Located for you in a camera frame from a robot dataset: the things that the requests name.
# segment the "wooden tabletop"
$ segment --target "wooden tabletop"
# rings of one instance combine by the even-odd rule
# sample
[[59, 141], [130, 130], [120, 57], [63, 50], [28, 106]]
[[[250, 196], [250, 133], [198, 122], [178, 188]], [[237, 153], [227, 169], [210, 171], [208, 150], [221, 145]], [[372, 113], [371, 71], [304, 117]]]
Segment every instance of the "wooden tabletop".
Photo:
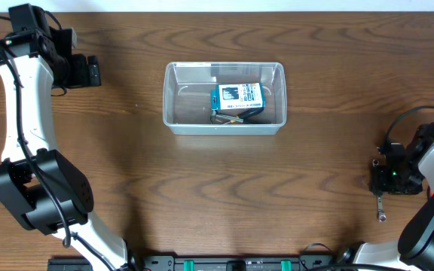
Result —
[[[95, 210], [140, 253], [297, 254], [321, 242], [399, 238], [426, 202], [368, 192], [395, 117], [434, 105], [434, 13], [56, 14], [97, 55], [102, 86], [53, 98], [60, 151], [90, 180]], [[11, 30], [0, 21], [0, 38]], [[162, 121], [172, 61], [280, 62], [288, 118], [272, 136], [177, 136]], [[0, 156], [5, 143], [0, 78]], [[392, 138], [434, 121], [421, 111]], [[0, 270], [77, 255], [24, 230], [0, 203]]]

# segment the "clear plastic container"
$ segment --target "clear plastic container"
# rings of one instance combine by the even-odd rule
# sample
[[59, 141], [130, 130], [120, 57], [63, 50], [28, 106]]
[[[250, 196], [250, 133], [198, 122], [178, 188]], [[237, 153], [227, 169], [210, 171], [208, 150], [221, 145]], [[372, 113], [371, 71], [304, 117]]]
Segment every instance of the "clear plastic container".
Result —
[[[261, 83], [264, 111], [253, 123], [211, 122], [210, 91], [217, 84]], [[221, 114], [237, 115], [235, 110]], [[172, 62], [164, 81], [164, 123], [178, 135], [273, 135], [286, 123], [284, 68], [277, 62]]]

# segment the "small tool in bin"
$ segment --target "small tool in bin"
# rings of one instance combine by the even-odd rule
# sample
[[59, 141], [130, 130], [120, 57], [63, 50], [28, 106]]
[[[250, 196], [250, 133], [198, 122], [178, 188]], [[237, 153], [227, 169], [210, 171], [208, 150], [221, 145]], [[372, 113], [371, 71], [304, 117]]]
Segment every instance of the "small tool in bin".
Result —
[[[223, 124], [257, 124], [249, 121], [248, 118], [263, 112], [265, 97], [260, 83], [217, 85], [215, 90], [210, 93], [210, 104], [212, 108], [211, 122], [212, 118], [216, 120], [222, 118], [227, 120]], [[217, 113], [217, 110], [244, 108], [249, 108], [249, 110], [236, 117]]]

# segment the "white storage box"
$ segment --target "white storage box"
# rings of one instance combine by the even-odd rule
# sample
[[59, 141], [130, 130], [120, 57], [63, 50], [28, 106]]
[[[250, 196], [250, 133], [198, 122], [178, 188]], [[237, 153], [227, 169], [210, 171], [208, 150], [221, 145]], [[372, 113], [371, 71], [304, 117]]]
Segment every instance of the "white storage box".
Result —
[[[263, 124], [212, 123], [211, 90], [248, 83], [262, 85], [264, 111], [250, 120]], [[172, 62], [165, 71], [164, 123], [178, 135], [273, 135], [286, 123], [286, 104], [284, 68], [277, 62]]]

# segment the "wood grain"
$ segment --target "wood grain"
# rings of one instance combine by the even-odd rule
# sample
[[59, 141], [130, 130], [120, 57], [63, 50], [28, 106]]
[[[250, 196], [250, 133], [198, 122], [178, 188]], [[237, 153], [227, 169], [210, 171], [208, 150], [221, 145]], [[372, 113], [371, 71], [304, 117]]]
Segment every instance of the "wood grain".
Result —
[[[434, 105], [434, 13], [57, 14], [102, 87], [53, 99], [61, 152], [89, 178], [96, 211], [141, 253], [296, 254], [399, 237], [425, 203], [385, 196], [369, 165], [394, 117]], [[0, 38], [10, 31], [0, 22]], [[286, 71], [288, 121], [275, 136], [175, 136], [162, 121], [172, 61], [272, 61]], [[408, 143], [434, 112], [393, 132]], [[5, 98], [0, 79], [0, 153]], [[76, 255], [23, 230], [0, 203], [0, 270]]]

